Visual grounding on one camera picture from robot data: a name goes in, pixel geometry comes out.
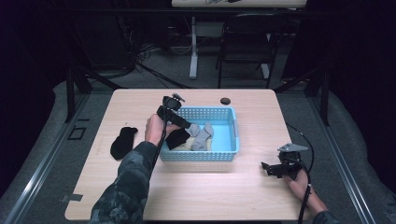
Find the wooden tabletop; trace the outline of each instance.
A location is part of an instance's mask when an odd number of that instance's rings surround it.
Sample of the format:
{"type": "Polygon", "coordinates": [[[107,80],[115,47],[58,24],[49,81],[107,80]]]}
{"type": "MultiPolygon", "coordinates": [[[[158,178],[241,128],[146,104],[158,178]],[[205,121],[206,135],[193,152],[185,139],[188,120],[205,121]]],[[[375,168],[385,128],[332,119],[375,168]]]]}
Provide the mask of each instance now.
{"type": "Polygon", "coordinates": [[[306,0],[172,0],[172,7],[305,7],[306,0]]]}
{"type": "Polygon", "coordinates": [[[145,220],[296,220],[301,203],[282,179],[261,162],[279,164],[277,149],[290,142],[271,90],[117,90],[93,141],[65,217],[87,220],[117,176],[120,162],[110,147],[123,127],[136,127],[134,146],[144,140],[146,121],[163,97],[177,92],[184,106],[220,106],[228,97],[236,113],[240,150],[233,161],[161,161],[150,180],[145,220]]]}

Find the black cable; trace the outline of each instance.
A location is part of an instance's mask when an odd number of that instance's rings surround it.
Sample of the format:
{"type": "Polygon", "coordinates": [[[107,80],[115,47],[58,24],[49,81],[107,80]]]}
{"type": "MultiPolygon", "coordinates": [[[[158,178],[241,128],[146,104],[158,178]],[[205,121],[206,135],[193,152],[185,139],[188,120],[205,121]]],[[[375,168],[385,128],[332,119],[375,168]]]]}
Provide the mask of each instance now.
{"type": "Polygon", "coordinates": [[[144,53],[147,51],[152,51],[154,49],[156,49],[157,47],[154,44],[147,44],[146,46],[142,46],[140,53],[144,53]]]}
{"type": "Polygon", "coordinates": [[[158,144],[157,147],[157,152],[155,153],[154,161],[152,162],[152,168],[154,169],[155,163],[157,163],[158,156],[160,155],[161,148],[163,147],[163,141],[165,140],[166,136],[166,125],[167,125],[167,110],[165,108],[165,104],[163,101],[163,134],[161,135],[161,140],[160,143],[158,144]]]}
{"type": "Polygon", "coordinates": [[[112,78],[117,78],[117,77],[125,77],[126,75],[132,73],[134,71],[133,68],[127,68],[124,69],[123,71],[119,71],[117,74],[113,75],[101,75],[102,77],[105,77],[107,79],[112,79],[112,78]]]}
{"type": "Polygon", "coordinates": [[[297,161],[297,160],[290,159],[290,158],[287,158],[287,160],[300,164],[302,166],[303,170],[306,172],[306,176],[308,178],[308,184],[306,185],[305,195],[304,195],[304,198],[303,198],[303,202],[301,204],[300,214],[299,214],[299,217],[298,217],[298,223],[299,224],[303,224],[304,211],[305,211],[306,205],[308,203],[309,194],[311,192],[311,186],[312,186],[311,185],[311,176],[309,174],[308,169],[306,169],[306,165],[304,164],[303,161],[297,161]]]}
{"type": "Polygon", "coordinates": [[[157,80],[159,81],[159,82],[161,82],[165,87],[166,87],[166,89],[169,89],[169,87],[168,86],[166,86],[166,84],[165,83],[163,83],[163,81],[162,80],[160,80],[158,77],[155,77],[155,78],[157,78],[157,80]]]}
{"type": "Polygon", "coordinates": [[[169,83],[171,83],[171,84],[173,84],[173,85],[175,85],[175,86],[180,87],[181,89],[195,89],[195,88],[193,88],[193,87],[186,86],[186,85],[184,85],[184,84],[178,83],[178,82],[174,81],[173,79],[171,79],[171,78],[169,78],[169,77],[166,77],[166,76],[164,76],[163,74],[161,74],[161,73],[159,73],[159,72],[157,72],[157,71],[154,71],[153,69],[151,69],[151,68],[149,68],[149,67],[146,67],[146,66],[143,65],[142,63],[139,63],[139,62],[136,62],[136,63],[137,63],[140,67],[142,67],[143,69],[145,69],[146,71],[150,72],[150,73],[151,73],[152,75],[154,75],[155,77],[161,78],[161,79],[163,79],[163,80],[165,80],[165,81],[167,81],[167,82],[169,82],[169,83]]]}
{"type": "Polygon", "coordinates": [[[308,140],[308,138],[307,138],[300,130],[294,128],[293,126],[291,126],[291,125],[288,124],[287,122],[286,122],[286,125],[288,125],[289,127],[291,127],[291,128],[292,128],[294,131],[296,131],[300,136],[302,136],[302,137],[304,138],[304,140],[308,143],[309,147],[311,148],[311,152],[312,152],[312,155],[311,155],[311,164],[309,165],[309,169],[308,169],[308,172],[311,172],[312,167],[314,166],[314,160],[315,160],[315,150],[314,150],[314,147],[312,147],[311,142],[308,140]]]}

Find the blue plastic basket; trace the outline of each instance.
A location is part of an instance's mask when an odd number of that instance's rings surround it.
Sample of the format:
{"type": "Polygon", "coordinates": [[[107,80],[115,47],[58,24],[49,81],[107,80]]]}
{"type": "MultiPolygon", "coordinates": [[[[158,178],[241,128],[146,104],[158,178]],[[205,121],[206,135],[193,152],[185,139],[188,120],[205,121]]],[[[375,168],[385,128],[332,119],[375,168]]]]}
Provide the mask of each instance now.
{"type": "Polygon", "coordinates": [[[210,151],[170,150],[166,142],[160,152],[163,161],[232,161],[239,151],[239,133],[235,111],[230,106],[182,106],[177,114],[204,127],[210,122],[214,130],[210,151]]]}

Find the camouflage sleeve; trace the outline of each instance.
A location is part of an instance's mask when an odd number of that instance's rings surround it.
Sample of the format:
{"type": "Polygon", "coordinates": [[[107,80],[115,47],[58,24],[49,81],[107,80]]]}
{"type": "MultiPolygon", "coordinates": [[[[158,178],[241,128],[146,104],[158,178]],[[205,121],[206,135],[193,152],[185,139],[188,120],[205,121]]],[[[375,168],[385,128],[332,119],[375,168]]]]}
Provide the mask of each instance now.
{"type": "Polygon", "coordinates": [[[157,147],[142,142],[122,160],[118,176],[92,208],[89,223],[142,223],[157,147]]]}
{"type": "Polygon", "coordinates": [[[315,217],[313,224],[340,224],[341,222],[329,211],[319,212],[315,217]]]}

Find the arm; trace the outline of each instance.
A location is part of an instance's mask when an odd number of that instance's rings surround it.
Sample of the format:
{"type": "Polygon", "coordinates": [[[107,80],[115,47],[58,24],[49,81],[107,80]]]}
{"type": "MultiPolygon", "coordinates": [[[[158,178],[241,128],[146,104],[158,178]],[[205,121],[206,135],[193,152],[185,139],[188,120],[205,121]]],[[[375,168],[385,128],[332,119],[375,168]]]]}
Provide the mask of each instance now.
{"type": "MultiPolygon", "coordinates": [[[[285,175],[283,179],[288,183],[294,195],[302,201],[308,185],[306,172],[304,170],[300,170],[295,180],[291,179],[288,175],[285,175]]],[[[307,206],[315,216],[313,220],[314,224],[340,223],[339,220],[329,212],[326,204],[324,204],[324,202],[319,198],[313,187],[311,187],[307,206]]]]}
{"type": "MultiPolygon", "coordinates": [[[[166,133],[177,129],[168,125],[166,133]]],[[[89,223],[142,223],[143,211],[149,194],[149,180],[153,160],[163,133],[163,121],[153,115],[148,119],[145,141],[122,160],[113,184],[92,208],[89,223]]]]}

